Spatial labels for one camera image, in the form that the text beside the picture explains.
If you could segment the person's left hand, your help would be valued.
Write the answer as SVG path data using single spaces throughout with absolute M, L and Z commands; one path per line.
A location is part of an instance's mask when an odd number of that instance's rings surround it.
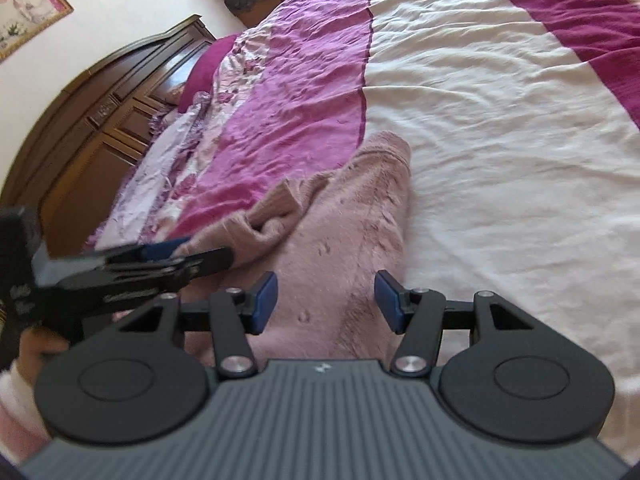
M 48 328 L 34 326 L 24 330 L 18 349 L 17 371 L 25 382 L 33 386 L 47 362 L 68 348 L 68 341 Z

